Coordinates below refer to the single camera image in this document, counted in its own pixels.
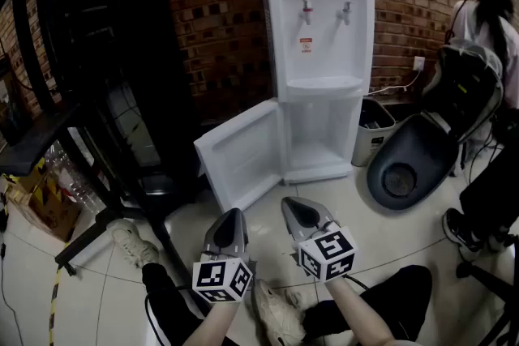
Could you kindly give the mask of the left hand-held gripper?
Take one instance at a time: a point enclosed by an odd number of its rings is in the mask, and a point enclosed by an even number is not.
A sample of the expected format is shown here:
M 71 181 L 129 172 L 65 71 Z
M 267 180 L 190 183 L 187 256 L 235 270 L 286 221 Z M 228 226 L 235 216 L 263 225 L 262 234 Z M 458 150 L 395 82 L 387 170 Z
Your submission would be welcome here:
M 192 289 L 209 303 L 240 302 L 253 278 L 247 245 L 245 217 L 233 208 L 206 232 L 200 261 L 193 264 Z

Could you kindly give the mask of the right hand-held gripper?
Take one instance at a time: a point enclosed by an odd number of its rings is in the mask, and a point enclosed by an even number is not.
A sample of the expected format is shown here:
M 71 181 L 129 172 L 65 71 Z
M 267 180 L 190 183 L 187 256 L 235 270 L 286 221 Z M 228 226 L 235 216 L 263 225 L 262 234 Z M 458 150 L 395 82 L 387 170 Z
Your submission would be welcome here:
M 281 212 L 294 239 L 297 264 L 306 274 L 318 281 L 330 281 L 351 270 L 358 247 L 349 229 L 342 227 L 323 204 L 284 197 Z

